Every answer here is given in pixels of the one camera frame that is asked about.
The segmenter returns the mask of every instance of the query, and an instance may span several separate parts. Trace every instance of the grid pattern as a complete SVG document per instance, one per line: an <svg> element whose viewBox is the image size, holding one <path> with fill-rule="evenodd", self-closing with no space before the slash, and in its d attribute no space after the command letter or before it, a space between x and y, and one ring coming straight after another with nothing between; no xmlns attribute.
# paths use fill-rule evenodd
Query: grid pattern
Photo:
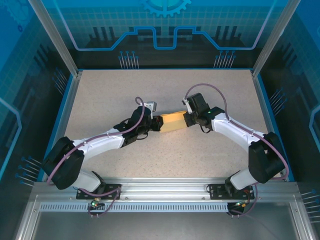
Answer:
<svg viewBox="0 0 320 240"><path fill-rule="evenodd" d="M320 101L320 53L298 15L294 14L278 42L278 47L290 43L297 59L290 70L293 74L304 73Z"/></svg>
<svg viewBox="0 0 320 240"><path fill-rule="evenodd" d="M172 38L169 34L169 27L172 26L201 27L202 31L206 31L212 37L215 36L218 26L223 29L225 26L229 26L229 29L237 26L235 35L241 34L244 45L252 47L269 10L270 7L259 6L189 6L173 17L156 17L155 13L150 14L143 7L62 8L61 12L79 48L86 47L90 41L89 35L94 36L93 27L98 28L98 31L101 31L101 27L106 27L106 37L111 40L112 33L108 27L112 27L115 37L119 38L124 32L129 32L130 27L138 26L161 27L161 35L157 36L158 38ZM282 10L282 7L274 8L259 46L266 42ZM48 11L62 38L68 45L71 44L57 10L51 8Z"/></svg>
<svg viewBox="0 0 320 240"><path fill-rule="evenodd" d="M33 16L0 71L0 98L13 104L26 75L36 76L40 67L34 61L39 44L51 46L51 40L37 16ZM9 110L0 104L0 126Z"/></svg>

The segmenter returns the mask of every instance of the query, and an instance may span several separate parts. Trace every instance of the enclosure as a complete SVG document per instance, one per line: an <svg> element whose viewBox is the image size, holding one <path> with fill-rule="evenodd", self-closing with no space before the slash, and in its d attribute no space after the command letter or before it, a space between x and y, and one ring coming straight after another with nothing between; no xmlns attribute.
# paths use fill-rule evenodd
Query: enclosure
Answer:
<svg viewBox="0 0 320 240"><path fill-rule="evenodd" d="M318 239L319 9L316 0L0 1L1 239ZM155 101L157 115L184 111L199 83L284 149L288 177L258 184L249 215L232 219L236 201L207 192L247 168L248 153L195 126L85 162L122 185L103 217L88 216L77 189L45 183L41 163L61 137L104 133L130 117L136 96ZM213 89L192 91L224 109Z"/></svg>

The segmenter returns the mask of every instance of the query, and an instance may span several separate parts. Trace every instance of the black mounting bracket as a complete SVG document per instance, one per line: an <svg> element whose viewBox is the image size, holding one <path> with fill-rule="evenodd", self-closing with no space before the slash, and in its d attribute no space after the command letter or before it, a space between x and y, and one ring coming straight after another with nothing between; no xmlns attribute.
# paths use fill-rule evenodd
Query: black mounting bracket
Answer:
<svg viewBox="0 0 320 240"><path fill-rule="evenodd" d="M209 184L206 186L206 191L210 194L211 200L247 200L248 195L245 193L245 190L249 192L250 200L255 199L252 186L247 186L242 190L239 190L237 193L234 193L231 197L225 188L225 184Z"/></svg>
<svg viewBox="0 0 320 240"><path fill-rule="evenodd" d="M121 187L121 184L106 184L105 187L104 187L104 191L103 193L107 193L107 192L110 192L114 189L117 189L117 188L120 188ZM116 198L116 200L119 200L120 199L120 194L121 192L119 193L118 197ZM109 195L106 195L106 196L102 196L101 199L102 200L113 200L115 199L117 195L117 192L113 192ZM76 196L75 196L76 199L78 200L92 200L94 199L95 197L94 196L90 196L88 194L86 194L85 192L81 191L80 189L78 189L78 191L76 192Z"/></svg>

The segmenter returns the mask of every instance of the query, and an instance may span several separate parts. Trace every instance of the beige work surface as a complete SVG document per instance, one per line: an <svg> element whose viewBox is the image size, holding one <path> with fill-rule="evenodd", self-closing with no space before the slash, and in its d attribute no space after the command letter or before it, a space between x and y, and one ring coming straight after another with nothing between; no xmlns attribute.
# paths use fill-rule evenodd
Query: beige work surface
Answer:
<svg viewBox="0 0 320 240"><path fill-rule="evenodd" d="M185 110L182 99L198 83L223 92L232 118L267 132L249 70L84 70L65 135L76 140L106 132L131 116L136 96L157 102L156 115ZM213 88L200 86L195 93L202 93L211 108L224 109ZM204 134L195 125L150 132L147 139L104 152L83 166L103 177L228 177L248 166L248 154L222 134Z"/></svg>

